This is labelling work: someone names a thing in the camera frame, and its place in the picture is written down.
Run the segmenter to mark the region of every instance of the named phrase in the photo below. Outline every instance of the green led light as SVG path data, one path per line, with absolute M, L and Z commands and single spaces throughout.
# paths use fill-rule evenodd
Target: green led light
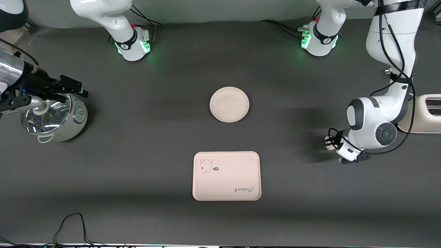
M 305 41 L 302 42 L 302 47 L 303 47 L 303 48 L 307 48 L 308 45 L 309 45 L 309 41 L 311 40 L 311 35 L 308 34 L 308 35 L 307 35 L 305 38 L 303 38 L 303 39 L 305 39 Z
M 149 45 L 148 41 L 139 41 L 139 43 L 141 44 L 144 52 L 146 52 L 146 53 L 150 52 L 150 45 Z
M 337 44 L 337 40 L 338 40 L 338 35 L 337 35 L 337 37 L 335 37 L 335 41 L 334 41 L 334 44 L 332 45 L 332 48 L 334 48 L 335 45 Z
M 120 48 L 118 47 L 118 45 L 116 44 L 116 42 L 115 42 L 115 46 L 116 46 L 116 49 L 118 49 L 118 53 L 121 54 Z

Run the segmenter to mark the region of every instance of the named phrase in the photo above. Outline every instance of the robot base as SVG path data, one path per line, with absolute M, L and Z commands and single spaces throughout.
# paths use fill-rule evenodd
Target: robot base
M 321 57 L 327 55 L 335 47 L 338 36 L 334 41 L 330 41 L 329 44 L 322 44 L 312 32 L 316 23 L 317 21 L 312 21 L 309 24 L 303 25 L 303 28 L 309 28 L 310 32 L 303 38 L 300 47 L 308 51 L 311 55 Z
M 148 30 L 144 30 L 140 27 L 134 28 L 137 32 L 135 43 L 129 50 L 123 50 L 115 43 L 118 53 L 123 56 L 125 60 L 137 61 L 144 57 L 151 51 L 150 34 Z

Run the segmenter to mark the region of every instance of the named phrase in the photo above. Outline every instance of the cartoon bear print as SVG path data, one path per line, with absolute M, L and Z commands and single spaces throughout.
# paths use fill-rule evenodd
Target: cartoon bear print
M 201 160 L 202 173 L 210 173 L 212 166 L 213 166 L 213 159 L 202 159 Z

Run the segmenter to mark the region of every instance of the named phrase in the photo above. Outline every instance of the metal cylinder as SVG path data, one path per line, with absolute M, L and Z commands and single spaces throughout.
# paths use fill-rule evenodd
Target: metal cylinder
M 13 85 L 21 77 L 25 62 L 0 48 L 0 82 Z

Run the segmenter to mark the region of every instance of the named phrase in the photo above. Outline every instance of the pink tray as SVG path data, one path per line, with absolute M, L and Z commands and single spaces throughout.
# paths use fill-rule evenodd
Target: pink tray
M 194 156 L 196 200 L 255 201 L 261 193 L 260 158 L 256 152 L 199 152 Z

